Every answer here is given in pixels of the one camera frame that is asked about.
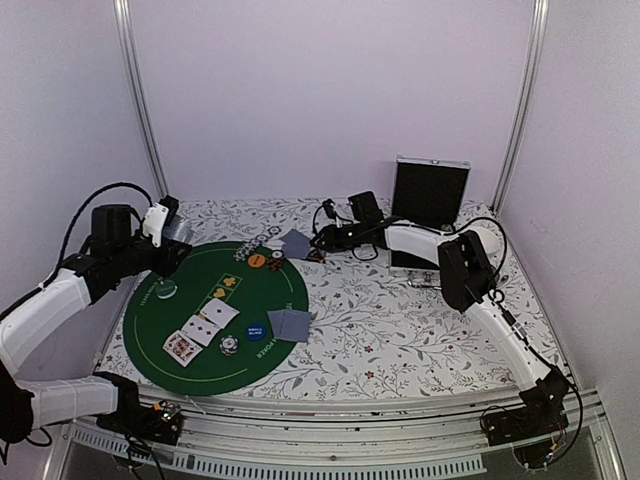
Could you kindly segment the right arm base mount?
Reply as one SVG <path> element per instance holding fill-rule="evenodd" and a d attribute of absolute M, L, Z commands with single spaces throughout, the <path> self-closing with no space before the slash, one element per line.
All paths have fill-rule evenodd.
<path fill-rule="evenodd" d="M 546 436 L 545 440 L 512 448 L 516 462 L 528 471 L 542 471 L 558 464 L 576 445 L 585 420 L 585 405 L 577 394 L 578 421 L 572 436 L 570 422 L 563 408 L 544 417 L 526 406 L 506 409 L 492 405 L 479 418 L 481 432 L 490 446 L 513 444 Z"/>

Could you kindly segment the orange big blind button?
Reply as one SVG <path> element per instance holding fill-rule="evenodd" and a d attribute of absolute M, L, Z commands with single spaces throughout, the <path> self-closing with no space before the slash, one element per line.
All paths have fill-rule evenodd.
<path fill-rule="evenodd" d="M 248 258 L 248 265 L 251 268 L 261 268 L 266 263 L 266 257 L 261 254 L 253 254 Z"/>

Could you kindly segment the red poker chip stack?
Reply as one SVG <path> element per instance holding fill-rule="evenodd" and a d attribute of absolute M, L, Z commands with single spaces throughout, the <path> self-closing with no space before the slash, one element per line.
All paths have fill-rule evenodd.
<path fill-rule="evenodd" d="M 273 250 L 266 261 L 266 266 L 271 271 L 278 271 L 282 268 L 284 261 L 284 252 L 282 250 Z"/>

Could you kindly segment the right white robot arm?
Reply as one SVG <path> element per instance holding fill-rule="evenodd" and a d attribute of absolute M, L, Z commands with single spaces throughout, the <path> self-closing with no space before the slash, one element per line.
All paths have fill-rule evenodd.
<path fill-rule="evenodd" d="M 386 217 L 371 191 L 350 197 L 348 203 L 353 214 L 351 220 L 337 213 L 333 200 L 322 202 L 318 210 L 331 223 L 322 228 L 312 227 L 310 245 L 326 253 L 370 245 L 435 264 L 445 303 L 480 323 L 510 363 L 524 403 L 517 415 L 517 427 L 524 435 L 537 436 L 552 424 L 564 410 L 564 397 L 571 384 L 557 365 L 536 351 L 525 328 L 505 306 L 498 289 L 501 267 L 492 266 L 488 255 L 506 247 L 507 242 L 471 223 L 446 232 L 397 215 Z"/>

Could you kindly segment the blue small blind button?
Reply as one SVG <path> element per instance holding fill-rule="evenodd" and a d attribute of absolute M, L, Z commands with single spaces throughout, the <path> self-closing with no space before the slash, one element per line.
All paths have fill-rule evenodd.
<path fill-rule="evenodd" d="M 250 342 L 260 342 L 266 338 L 267 328 L 264 325 L 252 325 L 246 329 L 246 338 Z"/>

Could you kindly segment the blue playing card deck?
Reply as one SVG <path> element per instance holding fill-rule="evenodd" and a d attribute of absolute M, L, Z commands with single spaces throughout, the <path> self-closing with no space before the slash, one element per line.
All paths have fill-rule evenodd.
<path fill-rule="evenodd" d="M 163 227 L 162 236 L 167 240 L 190 244 L 193 237 L 193 225 L 191 220 L 176 215 Z"/>

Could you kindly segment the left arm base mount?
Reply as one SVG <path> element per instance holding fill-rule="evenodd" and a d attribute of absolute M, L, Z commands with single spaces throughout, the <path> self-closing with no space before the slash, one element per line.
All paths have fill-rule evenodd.
<path fill-rule="evenodd" d="M 181 411 L 166 401 L 150 407 L 119 408 L 114 413 L 96 416 L 96 425 L 102 429 L 169 446 L 177 445 L 183 424 Z"/>

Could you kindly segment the black red triangular plaque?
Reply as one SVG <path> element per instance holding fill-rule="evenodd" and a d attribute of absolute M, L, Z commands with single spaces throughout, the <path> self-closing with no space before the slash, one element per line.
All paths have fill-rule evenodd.
<path fill-rule="evenodd" d="M 309 262 L 324 263 L 325 255 L 321 250 L 313 248 L 310 250 L 309 254 L 307 255 L 306 260 Z"/>

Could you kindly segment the clear dealer button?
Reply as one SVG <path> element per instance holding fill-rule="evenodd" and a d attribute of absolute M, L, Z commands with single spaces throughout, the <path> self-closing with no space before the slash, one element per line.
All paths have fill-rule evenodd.
<path fill-rule="evenodd" d="M 178 286 L 173 280 L 162 279 L 155 288 L 155 294 L 159 299 L 166 300 L 174 296 L 177 290 Z"/>

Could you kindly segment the single blue playing card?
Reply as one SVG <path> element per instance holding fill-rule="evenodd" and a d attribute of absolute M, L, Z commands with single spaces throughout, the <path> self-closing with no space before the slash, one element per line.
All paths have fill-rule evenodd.
<path fill-rule="evenodd" d="M 282 251 L 290 259 L 306 259 L 311 250 L 310 239 L 298 230 L 291 229 L 279 238 Z"/>

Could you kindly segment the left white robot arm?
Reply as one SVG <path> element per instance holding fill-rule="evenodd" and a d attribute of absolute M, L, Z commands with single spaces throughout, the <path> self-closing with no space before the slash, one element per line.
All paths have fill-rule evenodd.
<path fill-rule="evenodd" d="M 53 279 L 1 314 L 1 438 L 19 443 L 32 431 L 84 416 L 137 439 L 177 442 L 179 414 L 145 407 L 135 382 L 110 373 L 80 379 L 17 382 L 27 357 L 63 323 L 94 305 L 121 281 L 144 271 L 170 277 L 191 252 L 190 226 L 167 196 L 152 204 L 138 228 L 134 209 L 103 205 L 91 213 L 91 233 L 80 252 L 63 259 Z"/>

